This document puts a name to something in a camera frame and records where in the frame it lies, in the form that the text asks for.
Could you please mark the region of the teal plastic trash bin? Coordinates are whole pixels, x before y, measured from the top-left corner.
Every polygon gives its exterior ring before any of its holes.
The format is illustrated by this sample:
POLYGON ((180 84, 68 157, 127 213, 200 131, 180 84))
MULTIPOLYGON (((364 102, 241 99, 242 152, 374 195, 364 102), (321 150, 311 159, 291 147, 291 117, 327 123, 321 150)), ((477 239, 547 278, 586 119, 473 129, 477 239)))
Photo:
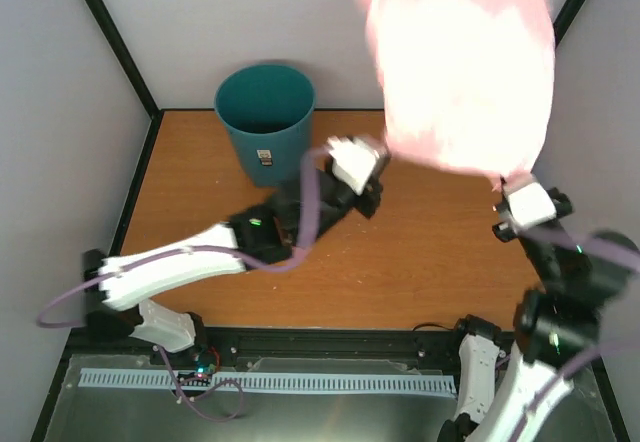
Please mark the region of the teal plastic trash bin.
POLYGON ((255 186, 274 187, 298 172, 312 144, 315 101, 311 81, 288 65, 248 66, 218 87, 215 112, 255 186), (260 164, 258 149, 272 152, 272 166, 260 164))

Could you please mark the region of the pink plastic trash bag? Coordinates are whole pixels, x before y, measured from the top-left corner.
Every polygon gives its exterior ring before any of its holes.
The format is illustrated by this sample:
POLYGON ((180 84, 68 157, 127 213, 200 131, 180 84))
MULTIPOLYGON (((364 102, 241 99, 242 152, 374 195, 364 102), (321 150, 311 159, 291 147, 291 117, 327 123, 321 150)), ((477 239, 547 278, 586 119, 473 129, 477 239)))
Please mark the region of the pink plastic trash bag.
POLYGON ((493 184, 532 170, 555 69, 547 0, 358 0, 391 153, 493 184))

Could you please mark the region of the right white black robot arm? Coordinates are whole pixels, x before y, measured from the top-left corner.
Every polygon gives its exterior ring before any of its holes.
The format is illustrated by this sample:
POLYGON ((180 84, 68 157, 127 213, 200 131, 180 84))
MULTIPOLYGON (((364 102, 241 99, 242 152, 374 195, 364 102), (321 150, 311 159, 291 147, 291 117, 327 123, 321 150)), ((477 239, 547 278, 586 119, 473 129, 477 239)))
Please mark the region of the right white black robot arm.
POLYGON ((503 182, 493 228, 501 242, 516 240, 542 286, 516 306, 514 342, 502 382, 499 329, 478 317, 458 321, 461 375, 455 414, 441 441, 533 441, 554 408, 574 388, 573 378, 599 357, 600 311, 639 273, 639 248, 616 231, 574 241, 562 227, 569 198, 535 180, 503 182))

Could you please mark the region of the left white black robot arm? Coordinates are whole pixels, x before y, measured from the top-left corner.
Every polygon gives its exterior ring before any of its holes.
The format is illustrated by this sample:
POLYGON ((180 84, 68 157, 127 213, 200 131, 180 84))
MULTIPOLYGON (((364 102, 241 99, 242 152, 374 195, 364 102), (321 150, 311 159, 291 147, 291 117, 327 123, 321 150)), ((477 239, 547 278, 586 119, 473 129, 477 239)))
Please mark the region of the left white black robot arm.
POLYGON ((153 296, 202 279, 260 269, 282 272, 299 264, 315 242, 351 211, 371 218, 383 187, 387 163, 352 179, 333 158, 315 172, 282 183, 263 203, 251 206, 188 239, 144 253, 106 257, 84 253, 83 269, 92 287, 85 291, 84 322, 91 340, 115 342, 133 337, 163 347, 186 364, 208 352, 202 318, 178 313, 153 296))

